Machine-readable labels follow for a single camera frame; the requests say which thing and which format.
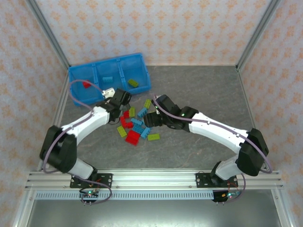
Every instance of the red lego brick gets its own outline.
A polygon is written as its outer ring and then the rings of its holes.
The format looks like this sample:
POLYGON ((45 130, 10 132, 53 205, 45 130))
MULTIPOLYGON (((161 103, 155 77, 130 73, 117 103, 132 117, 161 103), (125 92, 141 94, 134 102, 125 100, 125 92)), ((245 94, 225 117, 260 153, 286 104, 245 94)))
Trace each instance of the red lego brick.
POLYGON ((124 119, 124 117, 120 117, 120 121, 121 121, 122 127, 127 128, 127 123, 126 123, 126 120, 124 119))
POLYGON ((133 144, 134 146, 137 146, 138 142, 139 142, 139 138, 140 138, 140 134, 133 131, 133 130, 130 130, 128 132, 128 135, 125 139, 126 142, 130 143, 130 144, 133 144))
POLYGON ((134 126, 134 124, 133 124, 132 122, 126 123, 126 127, 127 127, 128 129, 133 128, 133 126, 134 126))
POLYGON ((91 86, 91 84, 86 83, 86 82, 82 82, 82 84, 83 84, 83 86, 84 86, 85 88, 89 88, 89 87, 91 86))
POLYGON ((124 117, 125 119, 129 118, 129 111, 125 111, 125 112, 123 113, 123 117, 124 117))

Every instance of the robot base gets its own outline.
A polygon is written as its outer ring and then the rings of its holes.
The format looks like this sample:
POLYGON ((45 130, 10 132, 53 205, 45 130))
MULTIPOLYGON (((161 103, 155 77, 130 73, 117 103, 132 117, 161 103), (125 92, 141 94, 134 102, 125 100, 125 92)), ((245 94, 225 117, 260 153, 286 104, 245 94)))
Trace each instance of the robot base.
MULTIPOLYGON (((113 175, 112 174, 97 174, 95 181, 105 184, 111 188, 112 181, 113 181, 113 175)), ((90 183, 84 182, 82 180, 79 180, 78 178, 71 177, 70 188, 105 188, 105 187, 100 186, 98 184, 90 184, 90 183)))
MULTIPOLYGON (((228 183, 234 183, 238 186, 238 180, 236 176, 232 176, 227 181, 224 181, 220 187, 228 188, 228 183)), ((211 173, 197 173, 196 174, 196 184, 197 188, 217 188, 218 186, 215 185, 211 180, 211 173)))

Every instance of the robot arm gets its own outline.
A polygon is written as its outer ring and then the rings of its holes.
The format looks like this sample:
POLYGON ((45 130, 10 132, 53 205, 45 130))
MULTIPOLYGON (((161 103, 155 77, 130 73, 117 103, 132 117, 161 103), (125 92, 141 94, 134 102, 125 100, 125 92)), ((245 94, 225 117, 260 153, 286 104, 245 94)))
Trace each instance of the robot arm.
POLYGON ((92 181, 96 180, 94 176, 97 175, 97 170, 77 158, 77 145, 98 127, 119 118, 122 115, 123 107, 128 106, 131 99, 131 94, 121 89, 117 89, 116 92, 114 92, 111 88, 106 90, 103 95, 106 99, 97 103, 93 108, 92 117, 88 120, 84 121, 91 113, 87 113, 76 121, 61 128, 53 125, 48 129, 40 152, 40 158, 42 160, 44 160, 48 149, 56 137, 67 128, 71 128, 54 146, 47 163, 62 173, 69 173, 92 181), (74 125, 81 121, 84 122, 74 127, 74 125))
MULTIPOLYGON (((157 97, 156 101, 161 108, 174 116, 219 123, 191 107, 186 106, 180 109, 166 95, 157 97)), ((246 173, 251 176, 257 176, 264 163, 262 156, 245 139, 213 124, 175 119, 166 115, 159 108, 157 108, 156 112, 145 115, 144 123, 147 127, 162 126, 164 124, 171 129, 200 134, 225 145, 236 153, 234 157, 218 162, 210 173, 209 181, 218 187, 224 185, 229 178, 237 174, 246 173)), ((219 124, 246 136, 261 149, 265 156, 268 155, 268 148, 259 130, 246 131, 222 123, 219 124)))

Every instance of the floral wallpaper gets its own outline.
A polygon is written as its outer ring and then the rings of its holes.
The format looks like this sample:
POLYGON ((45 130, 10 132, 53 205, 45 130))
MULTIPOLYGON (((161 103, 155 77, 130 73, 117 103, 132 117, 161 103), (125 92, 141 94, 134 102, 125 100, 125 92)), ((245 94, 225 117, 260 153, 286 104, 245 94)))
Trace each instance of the floral wallpaper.
POLYGON ((303 4, 284 0, 241 71, 275 169, 283 171, 292 211, 303 223, 303 4))
POLYGON ((235 65, 270 0, 37 0, 69 63, 235 65))
POLYGON ((10 227, 66 70, 24 0, 0 1, 0 220, 10 227))

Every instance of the lime green lego brick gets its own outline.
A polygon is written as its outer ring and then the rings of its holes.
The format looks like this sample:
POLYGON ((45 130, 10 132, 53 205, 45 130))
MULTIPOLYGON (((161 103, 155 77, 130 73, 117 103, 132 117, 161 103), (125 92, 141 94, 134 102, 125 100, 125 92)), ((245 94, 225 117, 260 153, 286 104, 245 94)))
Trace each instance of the lime green lego brick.
POLYGON ((138 87, 139 86, 139 83, 133 79, 129 79, 128 80, 128 84, 132 87, 138 87))
POLYGON ((150 106, 151 106, 151 103, 152 103, 151 100, 147 99, 147 100, 145 101, 144 107, 145 107, 146 109, 149 109, 150 106))
POLYGON ((131 107, 129 109, 129 117, 135 117, 136 116, 136 113, 135 113, 135 108, 134 107, 131 107))
POLYGON ((160 135, 159 134, 150 134, 147 136, 147 140, 148 141, 152 141, 152 140, 159 140, 160 139, 160 135))
POLYGON ((119 126, 117 128, 117 130, 118 130, 121 137, 127 136, 127 133, 126 133, 125 129, 123 128, 123 126, 119 126))

